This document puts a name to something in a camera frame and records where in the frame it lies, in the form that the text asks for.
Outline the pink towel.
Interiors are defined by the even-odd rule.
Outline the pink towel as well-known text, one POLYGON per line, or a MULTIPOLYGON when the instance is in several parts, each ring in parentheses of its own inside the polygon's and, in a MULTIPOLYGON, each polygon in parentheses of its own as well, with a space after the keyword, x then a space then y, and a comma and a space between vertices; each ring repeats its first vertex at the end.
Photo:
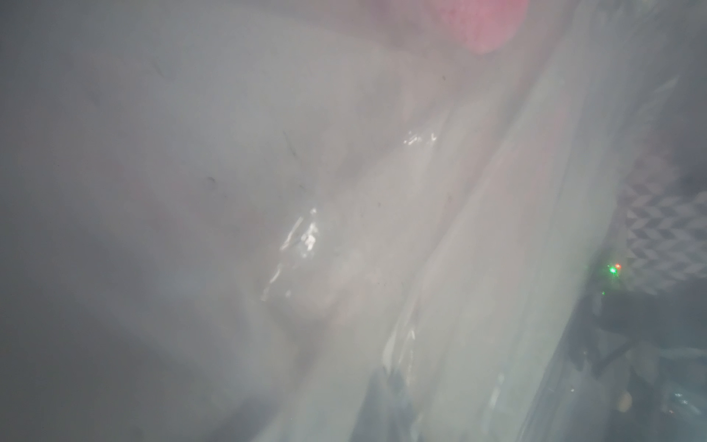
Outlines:
POLYGON ((528 12, 528 0, 334 1, 349 21, 371 20, 399 33, 425 35, 462 46, 475 55, 510 41, 528 12))

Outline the clear plastic vacuum bag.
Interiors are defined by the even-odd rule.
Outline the clear plastic vacuum bag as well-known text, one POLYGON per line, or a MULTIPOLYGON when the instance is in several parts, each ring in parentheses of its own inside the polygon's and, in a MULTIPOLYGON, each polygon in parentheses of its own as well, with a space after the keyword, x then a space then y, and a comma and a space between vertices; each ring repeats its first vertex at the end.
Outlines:
POLYGON ((1 5, 1 438, 515 441, 668 14, 1 5))

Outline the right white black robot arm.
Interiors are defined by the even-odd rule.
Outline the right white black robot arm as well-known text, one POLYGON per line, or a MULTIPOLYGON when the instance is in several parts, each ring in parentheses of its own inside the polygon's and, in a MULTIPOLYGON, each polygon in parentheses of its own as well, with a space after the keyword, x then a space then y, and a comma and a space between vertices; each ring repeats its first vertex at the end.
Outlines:
POLYGON ((625 288, 595 289, 578 301, 574 332, 579 344, 571 357, 579 370, 589 362, 596 378, 637 344, 648 344, 664 359, 704 362, 706 280, 681 282, 656 295, 625 288), (626 343, 604 357, 598 332, 620 335, 626 343))

